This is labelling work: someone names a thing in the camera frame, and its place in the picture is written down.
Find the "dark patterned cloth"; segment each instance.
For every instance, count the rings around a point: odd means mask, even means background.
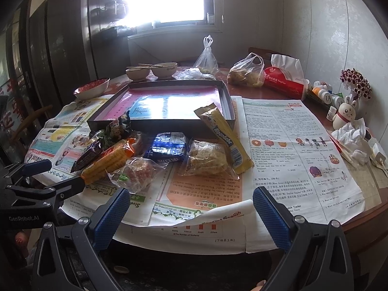
[[[78,278],[89,291],[94,287],[70,252]],[[112,241],[102,255],[106,265],[125,291],[250,291],[268,278],[268,252],[237,255],[185,255],[145,250]],[[115,265],[129,269],[118,274]]]

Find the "red patterned bowl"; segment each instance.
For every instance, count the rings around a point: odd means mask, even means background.
[[[99,79],[77,88],[73,94],[79,100],[89,100],[101,96],[108,88],[110,79]]]

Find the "red collar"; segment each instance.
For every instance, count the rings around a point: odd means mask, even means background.
[[[340,117],[343,121],[345,122],[350,122],[350,120],[346,119],[344,116],[342,116],[338,111],[337,111],[337,116]]]

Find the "window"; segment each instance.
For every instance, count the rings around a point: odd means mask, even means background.
[[[125,17],[117,26],[165,27],[207,24],[207,14],[214,14],[213,0],[125,0]]]

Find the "metal screw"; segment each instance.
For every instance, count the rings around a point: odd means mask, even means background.
[[[46,222],[46,223],[43,225],[43,228],[47,230],[47,229],[49,229],[51,226],[52,226],[52,222]]]
[[[306,221],[306,219],[304,217],[302,217],[301,215],[295,216],[294,220],[296,223],[304,223]]]
[[[334,227],[340,227],[341,224],[337,220],[333,220],[331,221],[331,225]]]
[[[78,223],[79,224],[86,224],[89,222],[89,218],[88,217],[82,217],[78,220]]]

